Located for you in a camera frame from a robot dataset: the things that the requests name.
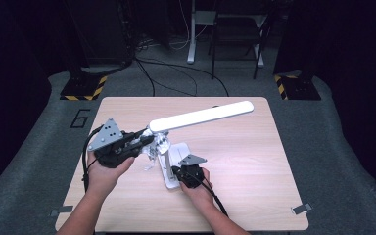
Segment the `wire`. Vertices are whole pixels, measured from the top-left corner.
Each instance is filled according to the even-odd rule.
[[[201,183],[201,185],[203,185],[209,192],[210,194],[214,197],[215,199],[215,202],[218,204],[219,208],[221,209],[221,212],[224,213],[227,217],[228,217],[228,213],[227,211],[225,210],[225,207],[224,205],[222,204],[222,202],[219,200],[219,198],[216,196],[216,194],[214,193],[212,187],[211,187],[211,184],[210,182],[204,178],[207,182],[208,185],[206,185],[203,181],[201,181],[199,178],[197,178],[195,175],[192,175],[190,174],[189,172],[186,172],[189,176],[193,177],[195,180],[197,180],[199,183]]]
[[[152,85],[152,97],[155,97],[155,85],[154,80],[149,76],[149,74],[146,72],[145,68],[142,66],[142,64],[138,61],[136,61],[136,64],[138,65],[139,69],[148,77],[149,81]]]
[[[212,10],[215,11],[215,8],[216,8],[216,0],[214,1],[214,5],[212,6]],[[204,28],[195,36],[195,39],[197,39],[197,37],[199,37],[201,35],[201,33],[204,32],[204,30],[206,30],[207,28],[207,25],[204,26]]]
[[[169,46],[170,48],[172,48],[173,50],[180,50],[182,48],[184,48],[186,45],[188,45],[188,42],[190,41],[189,40],[189,28],[188,28],[188,23],[187,23],[187,20],[185,19],[185,15],[184,15],[184,11],[182,9],[182,3],[181,3],[181,0],[179,0],[179,8],[181,9],[181,15],[182,15],[182,18],[184,19],[184,22],[185,22],[185,28],[187,29],[187,39],[185,41],[185,44],[181,47],[178,47],[178,48],[175,48],[175,47],[172,47],[171,44],[169,43]]]
[[[95,160],[93,160],[93,162],[91,162],[91,164],[87,167],[87,170],[94,164],[96,163],[96,161],[98,161],[100,158],[96,158]]]
[[[97,134],[102,128],[103,128],[103,125],[94,129],[84,142],[83,152],[82,152],[82,155],[81,155],[81,162],[82,162],[82,165],[83,165],[82,181],[84,182],[84,192],[87,192],[87,188],[88,188],[88,166],[87,166],[87,163],[86,163],[87,146],[88,146],[88,143],[90,142],[91,138],[95,134]]]
[[[180,65],[175,65],[175,64],[168,64],[168,63],[156,63],[156,62],[144,61],[144,60],[153,60],[153,59],[146,59],[146,58],[144,58],[144,60],[141,60],[141,59],[135,57],[135,60],[139,61],[139,62],[146,63],[146,64],[153,64],[153,65],[160,65],[160,66],[169,66],[169,67],[180,67],[180,68],[185,68],[185,69],[189,69],[189,70],[193,70],[193,71],[199,71],[199,72],[206,73],[208,75],[212,75],[211,73],[209,73],[207,71],[199,70],[199,69],[195,69],[195,68],[191,68],[191,67],[180,66]],[[225,91],[226,96],[229,97],[230,95],[228,94],[227,88],[225,87],[224,83],[218,77],[214,76],[214,78],[221,84],[222,88]]]
[[[166,89],[169,89],[169,90],[173,90],[173,91],[176,91],[176,92],[179,92],[179,93],[185,94],[185,95],[187,95],[187,96],[193,96],[193,97],[196,96],[196,94],[195,94],[195,95],[192,95],[192,94],[189,94],[189,93],[187,93],[187,92],[184,92],[184,91],[181,91],[181,90],[177,90],[177,89],[171,88],[171,87],[169,87],[169,86],[165,86],[165,85],[163,85],[163,84],[161,84],[161,83],[155,81],[153,78],[151,78],[151,77],[149,76],[149,74],[146,72],[145,68],[142,66],[142,64],[141,64],[138,60],[136,60],[136,63],[138,64],[138,66],[139,66],[139,68],[142,70],[142,72],[143,72],[146,76],[148,76],[149,80],[151,81],[151,84],[152,84],[152,87],[153,87],[153,90],[154,90],[154,94],[153,94],[154,97],[155,97],[155,85],[154,85],[154,83],[158,84],[159,86],[161,86],[161,87],[163,87],[163,88],[166,88]]]
[[[148,59],[148,58],[146,58],[145,60],[156,61],[156,62],[159,62],[159,63],[162,63],[162,64],[166,65],[165,62],[160,61],[160,60],[157,60],[157,59]],[[180,69],[174,68],[174,67],[172,67],[172,66],[169,66],[169,67],[170,67],[171,69],[174,69],[174,70],[176,70],[176,71],[179,71],[179,72],[185,74],[186,76],[188,76],[189,78],[191,78],[191,80],[192,80],[192,81],[194,82],[194,84],[195,84],[195,94],[194,94],[194,95],[188,94],[188,95],[189,95],[189,96],[194,96],[194,97],[196,97],[196,96],[197,96],[197,93],[198,93],[198,84],[197,84],[197,81],[194,79],[194,77],[192,77],[190,74],[186,73],[186,72],[183,71],[183,70],[180,70]]]
[[[160,44],[160,43],[143,45],[143,44],[146,44],[146,43],[147,43],[146,41],[141,42],[142,45],[139,45],[139,46],[136,47],[136,52],[141,52],[143,50],[148,50],[150,47],[163,46],[163,44]],[[185,41],[170,42],[169,45],[172,45],[172,44],[181,44],[181,43],[185,43]]]

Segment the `chair leg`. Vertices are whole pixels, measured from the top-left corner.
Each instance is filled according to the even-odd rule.
[[[214,65],[215,65],[215,39],[212,41],[212,67],[211,67],[211,79],[214,78]]]
[[[260,46],[258,47],[258,58],[257,58],[257,61],[256,61],[256,67],[255,67],[255,73],[253,74],[253,79],[256,79],[256,76],[258,74],[259,60],[260,60],[260,56],[261,56],[261,47],[262,47],[262,45],[260,44]]]
[[[244,54],[244,55],[245,56],[249,55],[249,52],[250,52],[250,50],[252,50],[253,47],[255,47],[255,45],[250,45],[250,47],[247,49],[246,54]]]
[[[213,39],[213,33],[212,33],[212,36],[211,36],[211,42],[210,42],[210,46],[209,46],[209,55],[210,55],[210,52],[212,51],[212,45],[214,43],[214,39]]]

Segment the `table top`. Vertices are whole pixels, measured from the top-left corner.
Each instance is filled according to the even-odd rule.
[[[192,154],[207,159],[215,194],[230,218],[248,231],[305,230],[305,213],[280,136],[267,101],[259,97],[108,97],[101,102],[92,130],[113,118],[127,132],[145,128],[151,120],[250,101],[251,113],[172,130],[172,144],[184,142]],[[76,206],[84,195],[81,158],[64,206]],[[165,187],[159,161],[140,155],[106,199],[96,231],[204,232],[207,222],[179,189]],[[69,217],[60,213],[58,230]]]

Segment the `human arm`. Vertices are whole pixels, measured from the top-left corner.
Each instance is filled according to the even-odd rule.
[[[203,182],[208,185],[210,172],[203,168],[203,173],[205,177]],[[180,185],[182,191],[190,198],[194,207],[204,217],[215,235],[250,234],[215,206],[212,194],[203,185],[197,188],[188,188],[182,182]]]
[[[88,163],[96,160],[93,152],[87,155]],[[103,167],[98,161],[92,164],[88,168],[87,192],[57,234],[92,234],[105,199],[115,188],[118,178],[127,172],[133,162],[133,157],[128,158],[117,168]]]

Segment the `black curtain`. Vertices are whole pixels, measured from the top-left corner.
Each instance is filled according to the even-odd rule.
[[[332,91],[347,141],[376,179],[376,1],[294,1],[274,73],[313,68]]]
[[[47,105],[48,77],[66,70],[54,28],[70,41],[82,65],[82,49],[74,46],[78,39],[62,1],[0,0],[0,174]]]

